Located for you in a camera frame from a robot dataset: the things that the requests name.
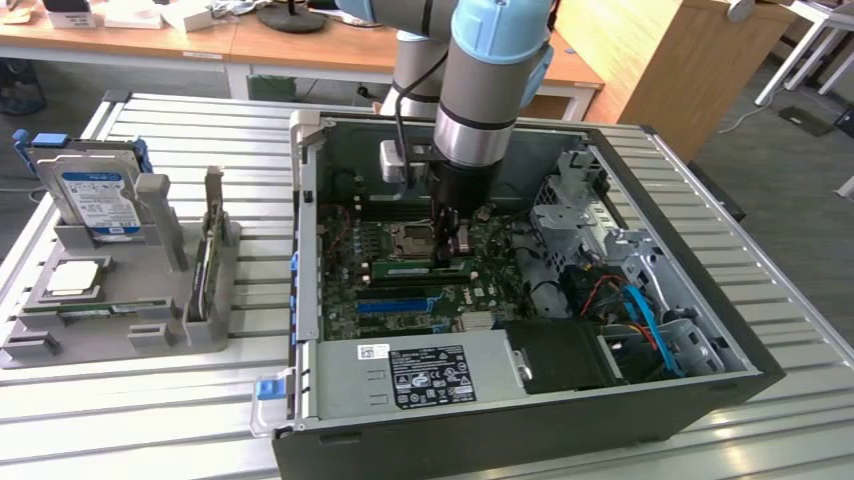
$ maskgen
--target green circuit board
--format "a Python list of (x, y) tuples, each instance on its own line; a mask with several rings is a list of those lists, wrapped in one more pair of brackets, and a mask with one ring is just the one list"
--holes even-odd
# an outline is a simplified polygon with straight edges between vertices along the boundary
[(319, 222), (325, 340), (472, 330), (464, 318), (480, 318), (484, 329), (484, 319), (505, 322), (528, 315), (506, 216), (473, 221), (465, 253), (449, 268), (436, 269), (426, 220), (361, 219), (351, 209), (343, 215), (342, 208)]

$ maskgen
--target gray parts tray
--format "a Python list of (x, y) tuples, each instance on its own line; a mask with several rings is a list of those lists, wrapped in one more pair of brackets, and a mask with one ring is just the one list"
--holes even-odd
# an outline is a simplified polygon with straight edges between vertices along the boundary
[[(229, 316), (238, 264), (241, 225), (229, 222), (221, 245), (214, 305), (205, 321), (187, 320), (201, 223), (182, 224), (190, 268), (173, 271), (163, 246), (121, 243), (95, 250), (66, 249), (58, 242), (30, 299), (0, 351), (0, 368), (27, 368), (219, 351), (229, 342)], [(63, 297), (65, 312), (47, 290), (58, 265), (94, 261), (93, 288)], [(81, 312), (69, 311), (74, 302)]]

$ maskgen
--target metal workbench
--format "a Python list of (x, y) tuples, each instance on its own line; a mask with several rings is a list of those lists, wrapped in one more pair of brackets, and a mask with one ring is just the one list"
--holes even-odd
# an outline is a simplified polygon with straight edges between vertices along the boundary
[[(245, 227), (233, 339), (219, 353), (0, 371), (0, 478), (278, 478), (249, 417), (254, 379), (286, 365), (289, 116), (305, 107), (143, 94), (99, 106), (83, 136), (145, 136), (182, 219), (205, 211), (205, 167), (226, 167), (226, 208)], [(621, 126), (606, 134), (788, 376), (666, 442), (464, 478), (851, 478), (852, 348), (657, 137)], [(614, 200), (637, 223), (620, 193)], [(0, 318), (37, 279), (57, 218), (45, 200), (0, 267)]]

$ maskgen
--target gray floor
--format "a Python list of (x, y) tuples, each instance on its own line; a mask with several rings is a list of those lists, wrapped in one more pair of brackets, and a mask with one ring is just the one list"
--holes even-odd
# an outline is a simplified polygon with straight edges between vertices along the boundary
[[(79, 133), (103, 92), (122, 88), (145, 93), (227, 97), (223, 75), (125, 67), (39, 62), (50, 108), (0, 120), (0, 138), (18, 128)], [(765, 67), (729, 112), (722, 127), (754, 107), (753, 99), (773, 74)], [(305, 94), (311, 82), (298, 82)], [(319, 82), (306, 102), (359, 104), (355, 85)], [(823, 99), (827, 107), (840, 105)], [(789, 105), (832, 121), (836, 115), (801, 93), (778, 94), (774, 106), (748, 118), (732, 133), (717, 135), (697, 159), (704, 170), (748, 212), (744, 226), (805, 292), (837, 330), (854, 343), (854, 203), (833, 190), (854, 175), (854, 140), (835, 131), (816, 138), (786, 123), (777, 110)], [(11, 141), (0, 151), (0, 174), (25, 175)], [(0, 177), (0, 188), (34, 182)], [(0, 258), (13, 245), (35, 204), (23, 194), (0, 193)]]

